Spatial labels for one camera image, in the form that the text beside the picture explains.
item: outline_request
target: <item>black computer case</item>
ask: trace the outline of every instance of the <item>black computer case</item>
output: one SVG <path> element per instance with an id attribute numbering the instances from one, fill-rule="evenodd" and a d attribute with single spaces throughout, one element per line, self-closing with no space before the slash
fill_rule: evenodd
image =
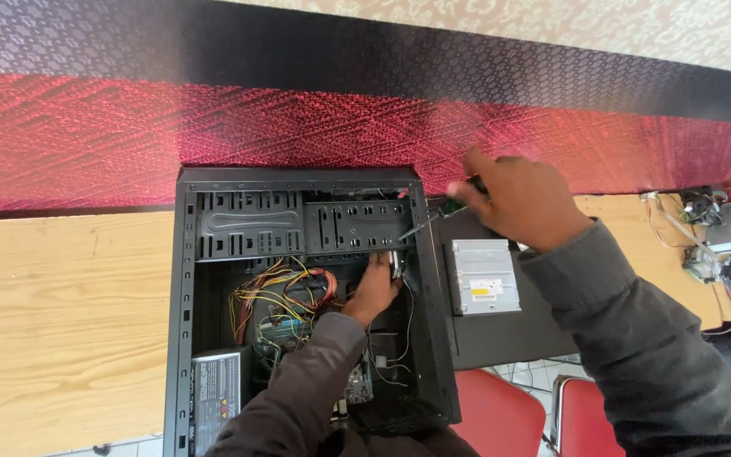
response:
<path id="1" fill-rule="evenodd" d="M 372 330 L 396 335 L 380 343 L 385 355 L 396 357 L 410 322 L 409 370 L 389 379 L 407 387 L 374 376 L 374 399 L 352 405 L 337 425 L 391 435 L 460 422 L 447 330 L 451 306 L 430 229 L 397 239 L 426 217 L 421 180 L 411 169 L 183 168 L 176 184 L 163 454 L 189 455 L 192 359 L 236 345 L 229 294 L 277 259 L 334 272 L 338 295 L 345 296 L 369 253 L 396 251 L 407 287 Z M 253 311 L 251 321 L 266 315 Z M 246 341 L 254 331 L 255 325 L 246 327 Z"/>

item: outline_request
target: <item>dark sleeve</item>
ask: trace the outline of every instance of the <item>dark sleeve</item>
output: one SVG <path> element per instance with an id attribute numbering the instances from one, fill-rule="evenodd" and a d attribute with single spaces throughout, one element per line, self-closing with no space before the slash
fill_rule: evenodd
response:
<path id="1" fill-rule="evenodd" d="M 306 346 L 283 358 L 268 388 L 219 433 L 206 457 L 314 455 L 365 346 L 355 319 L 323 315 Z"/>
<path id="2" fill-rule="evenodd" d="M 628 455 L 731 451 L 731 371 L 702 340 L 701 320 L 636 276 L 602 222 L 522 259 L 572 333 Z"/>

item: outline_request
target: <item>chair backrest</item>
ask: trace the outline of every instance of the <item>chair backrest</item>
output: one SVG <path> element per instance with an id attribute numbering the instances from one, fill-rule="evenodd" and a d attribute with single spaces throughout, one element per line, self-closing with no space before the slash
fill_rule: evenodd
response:
<path id="1" fill-rule="evenodd" d="M 452 429 L 481 455 L 535 457 L 546 410 L 525 391 L 482 370 L 456 373 L 462 422 Z"/>
<path id="2" fill-rule="evenodd" d="M 558 376 L 552 397 L 552 443 L 560 457 L 624 457 L 593 380 Z"/>

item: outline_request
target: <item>screwdriver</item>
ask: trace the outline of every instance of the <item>screwdriver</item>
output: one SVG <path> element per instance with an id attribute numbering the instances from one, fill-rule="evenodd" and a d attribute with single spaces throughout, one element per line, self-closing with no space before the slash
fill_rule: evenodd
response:
<path id="1" fill-rule="evenodd" d="M 472 184 L 476 190 L 484 195 L 487 195 L 488 192 L 486 190 L 486 186 L 481 181 L 481 177 L 479 175 L 473 176 L 467 180 L 468 183 Z M 404 234 L 401 234 L 397 241 L 404 240 L 405 238 L 411 236 L 412 234 L 417 233 L 419 230 L 422 230 L 426 225 L 429 225 L 434 220 L 437 219 L 447 219 L 449 217 L 452 217 L 458 212 L 461 212 L 463 209 L 465 209 L 467 206 L 463 203 L 457 202 L 456 200 L 453 200 L 452 198 L 448 198 L 448 201 L 436 208 L 436 213 L 434 213 L 431 217 L 428 218 L 425 222 L 420 223 L 416 227 L 412 228 L 411 230 L 405 232 Z"/>

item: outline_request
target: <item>wooden table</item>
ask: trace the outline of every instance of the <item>wooden table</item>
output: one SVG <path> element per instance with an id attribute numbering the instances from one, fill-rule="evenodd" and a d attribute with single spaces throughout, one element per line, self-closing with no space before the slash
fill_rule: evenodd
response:
<path id="1" fill-rule="evenodd" d="M 682 250 L 656 239 L 644 202 L 576 201 L 705 328 L 731 319 L 720 286 L 687 275 Z M 689 244 L 654 217 L 668 244 Z M 0 220 L 0 455 L 162 431 L 172 225 L 170 212 Z"/>

